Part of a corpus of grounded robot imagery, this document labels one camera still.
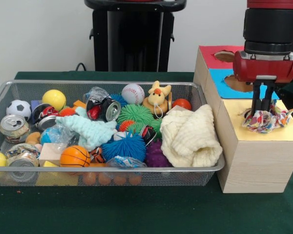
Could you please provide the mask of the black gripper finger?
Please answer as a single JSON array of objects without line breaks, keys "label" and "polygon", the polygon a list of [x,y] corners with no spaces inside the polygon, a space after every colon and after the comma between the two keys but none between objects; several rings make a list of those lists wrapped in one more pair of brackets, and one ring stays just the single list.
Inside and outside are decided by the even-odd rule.
[{"label": "black gripper finger", "polygon": [[255,112],[257,110],[260,110],[260,108],[261,108],[260,86],[261,86],[261,82],[254,82],[253,83],[251,116],[254,116]]},{"label": "black gripper finger", "polygon": [[274,82],[264,82],[263,83],[267,88],[265,91],[265,96],[261,100],[261,111],[269,111],[270,110],[270,105],[271,105],[271,99],[272,99],[272,94],[275,89],[275,83]]}]

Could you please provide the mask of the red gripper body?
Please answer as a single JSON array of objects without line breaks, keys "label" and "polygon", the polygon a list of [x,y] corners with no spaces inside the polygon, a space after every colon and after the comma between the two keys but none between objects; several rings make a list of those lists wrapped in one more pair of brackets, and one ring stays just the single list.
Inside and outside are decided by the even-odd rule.
[{"label": "red gripper body", "polygon": [[237,51],[233,71],[235,77],[243,82],[272,80],[289,83],[293,80],[293,52],[288,55],[261,55]]}]

